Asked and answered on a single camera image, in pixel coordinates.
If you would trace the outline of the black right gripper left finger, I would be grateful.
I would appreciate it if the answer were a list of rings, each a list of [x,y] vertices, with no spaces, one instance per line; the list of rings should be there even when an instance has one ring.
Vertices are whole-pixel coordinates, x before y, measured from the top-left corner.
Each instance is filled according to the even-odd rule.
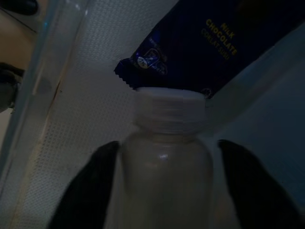
[[[99,147],[71,180],[53,214],[55,229],[102,229],[111,198],[118,141]]]

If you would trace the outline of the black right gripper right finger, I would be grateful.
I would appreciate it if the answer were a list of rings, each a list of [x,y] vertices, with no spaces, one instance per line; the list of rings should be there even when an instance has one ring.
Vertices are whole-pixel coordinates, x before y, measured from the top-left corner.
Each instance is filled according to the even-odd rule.
[[[250,150],[224,139],[218,147],[241,228],[303,228],[302,216],[287,192]]]

